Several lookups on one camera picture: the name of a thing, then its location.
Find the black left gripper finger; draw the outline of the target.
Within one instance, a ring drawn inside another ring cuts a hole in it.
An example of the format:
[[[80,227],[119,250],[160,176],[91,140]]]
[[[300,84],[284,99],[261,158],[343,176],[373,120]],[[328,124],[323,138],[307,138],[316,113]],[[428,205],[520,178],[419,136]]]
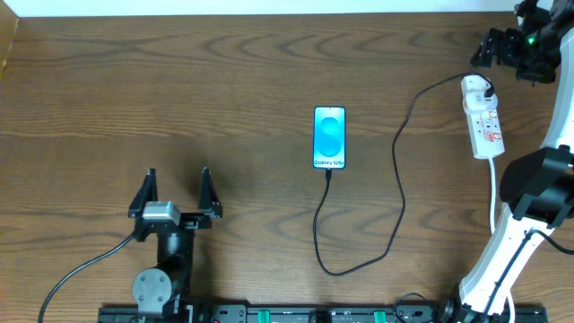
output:
[[[136,193],[128,208],[129,218],[141,217],[148,202],[158,200],[156,169],[150,168],[144,177],[143,184]]]
[[[211,218],[222,218],[222,203],[215,191],[211,172],[207,167],[202,170],[202,183],[198,209]]]

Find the blue samsung galaxy phone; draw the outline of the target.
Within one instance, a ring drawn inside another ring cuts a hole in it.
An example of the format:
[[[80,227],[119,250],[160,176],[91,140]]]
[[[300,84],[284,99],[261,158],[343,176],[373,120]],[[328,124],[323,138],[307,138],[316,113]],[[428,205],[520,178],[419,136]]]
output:
[[[326,170],[344,169],[346,166],[345,107],[315,107],[313,126],[313,167]]]

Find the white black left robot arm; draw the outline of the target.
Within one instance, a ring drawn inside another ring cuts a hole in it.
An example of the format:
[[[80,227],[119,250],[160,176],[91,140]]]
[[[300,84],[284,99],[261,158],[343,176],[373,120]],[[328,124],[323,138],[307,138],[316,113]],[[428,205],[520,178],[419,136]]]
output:
[[[144,242],[151,234],[158,239],[156,266],[140,272],[133,282],[138,316],[167,319],[180,314],[180,298],[188,294],[190,286],[195,233],[210,229],[212,220],[222,214],[208,168],[202,170],[200,201],[194,213],[184,213],[175,203],[159,200],[156,170],[147,171],[128,208],[128,216],[135,220],[134,239]]]

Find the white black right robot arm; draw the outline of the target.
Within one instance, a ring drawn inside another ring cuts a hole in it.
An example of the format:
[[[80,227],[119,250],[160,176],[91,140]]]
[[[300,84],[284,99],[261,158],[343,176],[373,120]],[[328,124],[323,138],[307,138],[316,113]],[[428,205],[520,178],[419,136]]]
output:
[[[573,216],[573,1],[548,10],[515,7],[519,29],[489,30],[470,60],[515,68],[518,80],[557,82],[554,111],[539,150],[514,160],[500,181],[498,226],[478,263],[448,301],[443,322],[501,322],[510,289],[537,246]]]

